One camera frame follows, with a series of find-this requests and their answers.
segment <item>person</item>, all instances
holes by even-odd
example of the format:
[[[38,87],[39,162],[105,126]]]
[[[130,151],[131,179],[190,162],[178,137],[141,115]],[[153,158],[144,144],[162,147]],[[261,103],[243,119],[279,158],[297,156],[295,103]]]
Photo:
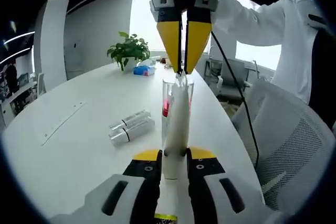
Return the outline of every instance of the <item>person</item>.
[[[236,0],[218,0],[214,26],[244,44],[281,44],[272,83],[300,98],[332,128],[336,42],[321,16],[313,0],[279,0],[256,11]]]
[[[7,81],[10,95],[19,90],[19,86],[17,83],[17,71],[13,61],[9,63],[9,66],[5,70],[5,78]]]

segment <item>window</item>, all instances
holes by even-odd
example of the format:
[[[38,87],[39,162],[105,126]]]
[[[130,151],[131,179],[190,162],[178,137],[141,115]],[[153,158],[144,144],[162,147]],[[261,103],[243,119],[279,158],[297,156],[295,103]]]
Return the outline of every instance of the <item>window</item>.
[[[238,0],[246,8],[257,10],[260,6],[250,0]],[[258,65],[276,70],[280,58],[281,45],[256,47],[237,41],[236,58],[244,61],[255,60]]]
[[[156,21],[151,12],[150,0],[133,0],[130,20],[130,34],[137,34],[148,42],[150,51],[165,51],[159,32],[156,28]],[[186,12],[182,15],[182,50],[185,49],[185,31],[187,17]],[[210,39],[205,47],[208,52],[210,48]]]

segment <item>white pillar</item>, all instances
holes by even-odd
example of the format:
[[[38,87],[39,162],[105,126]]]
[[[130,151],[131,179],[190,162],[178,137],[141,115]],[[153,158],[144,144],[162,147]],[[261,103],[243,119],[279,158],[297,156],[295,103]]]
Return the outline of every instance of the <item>white pillar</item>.
[[[44,73],[46,90],[67,81],[64,63],[64,23],[68,0],[47,0],[38,13],[34,34],[35,73]]]

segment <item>screw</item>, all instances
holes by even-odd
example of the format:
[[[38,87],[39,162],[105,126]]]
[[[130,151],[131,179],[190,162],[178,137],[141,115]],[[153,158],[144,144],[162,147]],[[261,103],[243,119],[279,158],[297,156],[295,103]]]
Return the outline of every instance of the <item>screw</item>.
[[[153,170],[153,167],[152,167],[152,166],[146,166],[146,167],[145,167],[145,171],[146,171],[146,172],[150,172],[151,170]]]

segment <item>office chair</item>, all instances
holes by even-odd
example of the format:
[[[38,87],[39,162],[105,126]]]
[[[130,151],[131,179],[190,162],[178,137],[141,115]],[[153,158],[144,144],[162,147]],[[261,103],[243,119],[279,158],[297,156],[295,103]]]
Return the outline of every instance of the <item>office chair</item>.
[[[46,93],[44,85],[44,73],[39,73],[37,77],[37,98]]]
[[[295,214],[319,182],[335,137],[293,94],[257,80],[246,99],[259,150],[256,172],[266,205]],[[232,118],[253,164],[256,147],[242,105]]]
[[[251,87],[251,84],[247,82],[249,70],[245,68],[243,61],[235,59],[228,59],[228,61],[242,92],[244,92],[246,87]],[[219,95],[223,97],[233,100],[241,100],[239,91],[225,61],[223,61],[220,76],[218,76],[217,90]]]

